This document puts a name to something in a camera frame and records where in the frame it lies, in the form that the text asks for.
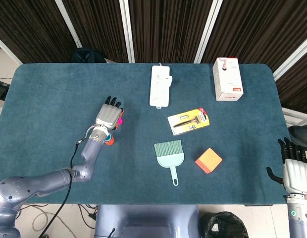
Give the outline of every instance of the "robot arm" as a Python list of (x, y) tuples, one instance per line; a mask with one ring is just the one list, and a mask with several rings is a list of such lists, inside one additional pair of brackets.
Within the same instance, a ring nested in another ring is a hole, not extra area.
[(281, 146), (283, 178), (273, 174), (267, 167), (269, 177), (282, 184), (289, 195), (285, 196), (288, 205), (290, 238), (307, 238), (307, 159), (305, 150), (285, 138)]
[(123, 109), (119, 108), (120, 102), (115, 106), (116, 98), (110, 102), (109, 96), (103, 104), (96, 124), (91, 126), (84, 138), (76, 144), (85, 140), (88, 132), (93, 128), (83, 151), (83, 164), (71, 166), (53, 171), (36, 177), (10, 177), (0, 182), (0, 238), (19, 238), (20, 232), (15, 228), (15, 218), (21, 206), (32, 196), (44, 197), (58, 192), (73, 182), (89, 181), (92, 177), (94, 164), (101, 151), (106, 138), (110, 135), (108, 130), (115, 129)]

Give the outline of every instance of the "trash bin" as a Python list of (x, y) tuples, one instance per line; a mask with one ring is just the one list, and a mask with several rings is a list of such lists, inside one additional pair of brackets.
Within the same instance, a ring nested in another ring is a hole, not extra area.
[(207, 213), (200, 219), (202, 238), (249, 238), (247, 229), (231, 212)]

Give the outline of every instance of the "power strip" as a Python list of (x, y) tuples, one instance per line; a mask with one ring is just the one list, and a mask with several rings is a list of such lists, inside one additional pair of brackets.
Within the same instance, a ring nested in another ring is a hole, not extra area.
[(150, 87), (150, 106), (161, 109), (169, 106), (169, 88), (172, 76), (170, 67), (154, 65), (152, 68), (152, 81)]

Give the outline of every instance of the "sponge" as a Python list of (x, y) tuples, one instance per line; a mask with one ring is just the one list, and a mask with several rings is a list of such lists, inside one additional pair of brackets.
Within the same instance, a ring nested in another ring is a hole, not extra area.
[(207, 174), (211, 173), (220, 163), (219, 157), (211, 148), (208, 148), (195, 163)]

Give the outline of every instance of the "table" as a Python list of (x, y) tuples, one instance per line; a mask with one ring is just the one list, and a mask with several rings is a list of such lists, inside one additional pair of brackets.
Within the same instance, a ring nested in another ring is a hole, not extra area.
[[(288, 135), (271, 70), (241, 64), (244, 95), (215, 100), (212, 64), (167, 64), (173, 76), (169, 107), (149, 106), (154, 64), (36, 63), (20, 66), (0, 118), (0, 180), (68, 167), (74, 144), (95, 122), (108, 95), (118, 97), (124, 123), (114, 131), (90, 182), (74, 183), (68, 203), (279, 204), (282, 175), (278, 138)], [(167, 117), (203, 107), (210, 126), (173, 136)], [(155, 157), (154, 143), (182, 140), (179, 186)], [(74, 163), (80, 163), (79, 147)], [(223, 158), (205, 174), (195, 160), (211, 147)], [(61, 203), (66, 191), (29, 202)]]

